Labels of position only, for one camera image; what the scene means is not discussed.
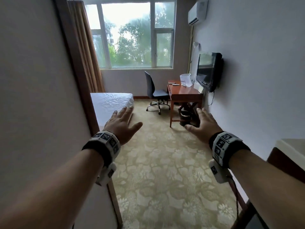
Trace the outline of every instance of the television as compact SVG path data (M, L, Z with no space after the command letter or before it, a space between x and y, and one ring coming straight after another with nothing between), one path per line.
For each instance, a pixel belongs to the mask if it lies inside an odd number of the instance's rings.
M219 84L223 63L221 53L200 53L196 81L208 92L215 91Z

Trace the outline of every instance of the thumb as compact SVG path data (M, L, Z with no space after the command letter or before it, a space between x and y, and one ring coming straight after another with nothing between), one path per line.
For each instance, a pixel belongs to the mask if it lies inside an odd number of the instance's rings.
M185 125L184 127L187 131L189 131L192 134L196 134L197 132L197 128L192 125Z
M130 134L133 136L142 126L143 126L143 122L138 122L138 123L134 124L130 128Z

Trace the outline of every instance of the floor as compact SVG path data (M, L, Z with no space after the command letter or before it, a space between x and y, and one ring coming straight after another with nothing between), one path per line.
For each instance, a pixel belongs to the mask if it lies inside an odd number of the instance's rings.
M228 183L217 184L208 162L210 149L179 122L168 107L135 100L131 125L143 127L116 158L114 187L123 228L230 228L236 199Z

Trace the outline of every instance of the air conditioner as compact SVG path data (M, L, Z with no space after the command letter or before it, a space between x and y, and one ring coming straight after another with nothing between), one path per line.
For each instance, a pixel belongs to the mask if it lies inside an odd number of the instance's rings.
M206 19L208 2L209 0L196 2L196 4L191 8L188 15L190 26Z

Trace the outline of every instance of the bed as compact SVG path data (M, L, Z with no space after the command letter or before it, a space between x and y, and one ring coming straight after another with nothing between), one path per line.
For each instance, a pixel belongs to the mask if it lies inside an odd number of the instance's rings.
M115 110L134 106L133 95L130 93L91 93L91 99L100 131Z

